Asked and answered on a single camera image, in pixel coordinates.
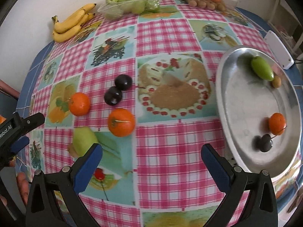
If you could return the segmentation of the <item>person left hand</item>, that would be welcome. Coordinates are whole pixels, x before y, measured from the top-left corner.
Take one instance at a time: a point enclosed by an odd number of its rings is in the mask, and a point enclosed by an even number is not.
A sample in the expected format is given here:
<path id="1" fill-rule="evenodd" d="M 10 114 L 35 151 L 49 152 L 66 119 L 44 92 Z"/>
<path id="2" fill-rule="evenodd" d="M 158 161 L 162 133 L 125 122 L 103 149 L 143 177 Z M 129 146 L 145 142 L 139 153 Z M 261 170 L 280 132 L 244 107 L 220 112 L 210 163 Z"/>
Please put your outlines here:
<path id="1" fill-rule="evenodd" d="M 9 162 L 9 166 L 15 167 L 15 160 L 11 160 Z M 20 196 L 21 196 L 24 204 L 27 205 L 27 203 L 28 203 L 28 196 L 29 196 L 29 183 L 28 183 L 28 181 L 26 179 L 25 173 L 24 172 L 19 172 L 17 174 L 16 180 L 17 180 L 17 186 L 19 188 Z M 4 206 L 6 206 L 7 205 L 6 198 L 4 198 L 1 195 L 1 200 L 2 200 L 2 202 L 4 204 Z"/>

